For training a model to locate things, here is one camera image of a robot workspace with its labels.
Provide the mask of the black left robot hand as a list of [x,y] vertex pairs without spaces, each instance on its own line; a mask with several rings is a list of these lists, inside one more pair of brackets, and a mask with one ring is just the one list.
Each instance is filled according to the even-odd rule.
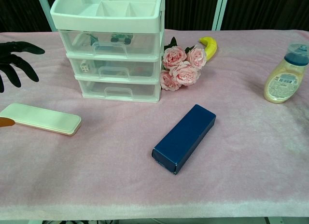
[[38,82],[39,77],[34,71],[33,67],[23,58],[15,55],[14,53],[28,52],[35,55],[42,55],[45,51],[29,42],[4,42],[0,43],[0,71],[4,72],[9,81],[15,86],[20,88],[20,79],[13,68],[13,66],[21,69],[26,76],[32,81]]

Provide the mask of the clear drawer holding binder clips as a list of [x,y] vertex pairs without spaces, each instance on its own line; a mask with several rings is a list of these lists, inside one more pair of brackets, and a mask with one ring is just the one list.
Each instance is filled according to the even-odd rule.
[[[87,33],[97,37],[98,42],[90,45]],[[162,34],[131,33],[134,35],[131,44],[125,45],[123,42],[111,42],[113,33],[115,32],[59,31],[67,52],[74,54],[124,58],[156,58],[159,56]]]

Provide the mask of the small green toy tank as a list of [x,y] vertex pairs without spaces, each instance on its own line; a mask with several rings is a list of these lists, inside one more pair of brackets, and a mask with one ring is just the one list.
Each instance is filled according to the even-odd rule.
[[133,34],[113,33],[111,35],[111,42],[123,42],[125,45],[129,45],[133,37]]

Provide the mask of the empty clear plastic drawer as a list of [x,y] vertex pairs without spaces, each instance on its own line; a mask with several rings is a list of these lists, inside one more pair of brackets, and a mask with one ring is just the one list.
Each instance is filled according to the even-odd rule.
[[123,84],[79,80],[84,98],[133,102],[158,102],[159,84]]

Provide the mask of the cream flat pencil case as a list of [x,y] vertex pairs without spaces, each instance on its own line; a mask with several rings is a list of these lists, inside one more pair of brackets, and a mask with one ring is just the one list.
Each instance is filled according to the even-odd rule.
[[10,118],[15,123],[68,136],[76,133],[81,117],[74,114],[12,103],[0,112],[0,117]]

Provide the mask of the pink fleece table cloth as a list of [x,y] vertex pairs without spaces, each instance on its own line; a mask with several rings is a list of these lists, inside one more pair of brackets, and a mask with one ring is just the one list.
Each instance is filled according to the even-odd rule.
[[[39,76],[6,77],[0,111],[22,103],[82,119],[73,136],[15,125],[0,128],[0,219],[309,217],[309,70],[285,103],[264,99],[264,84],[289,44],[309,31],[166,30],[181,46],[203,36],[218,51],[199,80],[158,103],[86,99],[57,32],[0,33],[44,55],[23,53]],[[172,174],[152,149],[194,106],[213,128]]]

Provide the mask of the pink artificial rose bouquet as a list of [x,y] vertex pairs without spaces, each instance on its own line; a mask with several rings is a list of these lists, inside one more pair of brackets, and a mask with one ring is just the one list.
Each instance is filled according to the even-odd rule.
[[205,50],[197,45],[182,48],[176,38],[164,46],[160,86],[166,91],[176,91],[182,86],[190,86],[197,82],[201,70],[207,63]]

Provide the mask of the dark blue cardboard box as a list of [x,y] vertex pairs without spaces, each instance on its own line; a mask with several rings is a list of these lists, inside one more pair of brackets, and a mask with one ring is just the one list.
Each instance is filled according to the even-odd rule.
[[213,127],[216,115],[194,105],[176,126],[153,148],[153,159],[178,174],[187,159]]

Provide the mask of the yellow toy banana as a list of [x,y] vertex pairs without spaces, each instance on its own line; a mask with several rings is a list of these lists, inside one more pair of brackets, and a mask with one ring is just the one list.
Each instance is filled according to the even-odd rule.
[[217,42],[212,37],[202,37],[199,42],[205,46],[206,60],[209,61],[217,51]]

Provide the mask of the black curtain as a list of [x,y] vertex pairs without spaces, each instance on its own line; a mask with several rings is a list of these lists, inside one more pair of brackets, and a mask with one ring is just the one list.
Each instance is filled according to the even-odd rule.
[[[165,28],[210,30],[218,0],[165,0]],[[309,0],[227,0],[222,30],[309,31]],[[0,32],[49,32],[39,0],[0,0]]]

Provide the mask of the cream bottle with blue cap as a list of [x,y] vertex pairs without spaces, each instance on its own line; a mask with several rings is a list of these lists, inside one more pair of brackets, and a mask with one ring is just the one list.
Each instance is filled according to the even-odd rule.
[[308,66],[309,45],[290,44],[282,61],[267,78],[264,98],[275,104],[287,101],[300,87]]

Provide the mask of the white frame post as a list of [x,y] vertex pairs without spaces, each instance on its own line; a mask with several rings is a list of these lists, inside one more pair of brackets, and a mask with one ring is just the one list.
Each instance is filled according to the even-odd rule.
[[42,7],[42,10],[43,10],[44,14],[45,14],[45,17],[47,19],[47,22],[48,22],[48,24],[50,26],[51,31],[52,32],[57,32],[57,28],[55,27],[54,21],[52,19],[51,14],[50,14],[50,9],[51,8],[50,8],[48,0],[39,0],[39,3],[41,5],[41,7]]
[[216,9],[215,9],[215,14],[213,18],[213,23],[212,23],[212,31],[219,31],[221,30],[224,14],[225,14],[225,9],[227,5],[228,0],[217,0],[216,4]]

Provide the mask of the white plastic drawer organizer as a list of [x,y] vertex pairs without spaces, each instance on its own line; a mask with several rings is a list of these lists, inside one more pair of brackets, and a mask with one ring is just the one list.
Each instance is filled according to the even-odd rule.
[[121,80],[80,77],[77,81],[123,84],[159,84],[164,52],[165,0],[55,0],[51,8],[55,27],[60,30],[162,34],[159,56],[156,58],[124,58],[117,56],[89,56],[66,51],[66,56],[78,59],[107,61],[157,62],[158,70],[151,80]]

